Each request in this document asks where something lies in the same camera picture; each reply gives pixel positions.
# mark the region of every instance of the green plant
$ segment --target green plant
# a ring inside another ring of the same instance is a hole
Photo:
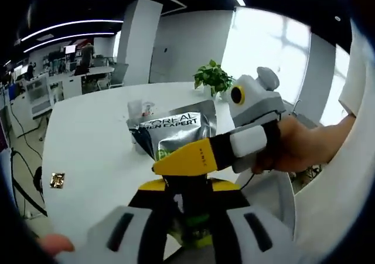
[[[214,60],[211,60],[208,65],[198,68],[194,79],[195,89],[201,84],[211,86],[211,96],[217,92],[225,92],[228,90],[234,80],[234,78],[228,76]]]

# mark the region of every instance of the hand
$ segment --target hand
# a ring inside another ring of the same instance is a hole
[[[55,256],[63,251],[74,251],[74,246],[70,240],[61,235],[51,234],[37,240],[42,249],[50,256]]]
[[[265,149],[257,154],[252,172],[261,174],[264,170],[300,172],[315,163],[315,153],[319,152],[312,130],[307,129],[294,116],[288,116],[278,123],[280,144],[273,149]]]

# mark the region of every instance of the black ceiling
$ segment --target black ceiling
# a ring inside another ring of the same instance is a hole
[[[7,52],[2,52],[0,61],[20,59],[23,50],[38,44],[36,38],[47,33],[55,37],[90,32],[116,32],[121,29],[120,23],[85,23],[65,26],[50,32],[32,37],[21,45],[13,46],[14,41],[26,35],[63,22],[86,19],[120,19],[129,3],[134,0],[17,0],[12,10],[17,15],[9,16],[8,36],[5,44]],[[170,0],[154,0],[163,4],[162,12],[169,12],[182,6]],[[200,11],[212,9],[232,10],[235,0],[177,0],[187,6],[186,9],[170,13]],[[311,25],[312,32],[317,33],[330,43],[340,44],[349,50],[351,30],[348,15],[338,0],[244,0],[247,6],[281,13]]]

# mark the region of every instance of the floor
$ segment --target floor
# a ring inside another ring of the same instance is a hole
[[[46,120],[43,119],[37,130],[27,133],[25,136],[28,143],[38,151],[40,155],[43,155],[43,142],[39,141],[39,136],[46,130],[46,125]],[[10,131],[9,136],[11,139],[11,147],[22,154],[26,162],[29,164],[31,172],[34,174],[37,167],[42,165],[41,159],[26,145],[24,137],[16,138],[12,130]],[[13,174],[14,178],[28,195],[44,208],[45,205],[42,197],[35,189],[31,174],[19,155],[16,155],[13,158]],[[30,229],[38,236],[45,236],[52,233],[52,226],[48,217],[40,214],[40,212],[28,203],[28,201],[25,201],[23,196],[21,196],[17,190],[15,195],[20,214],[24,217]]]

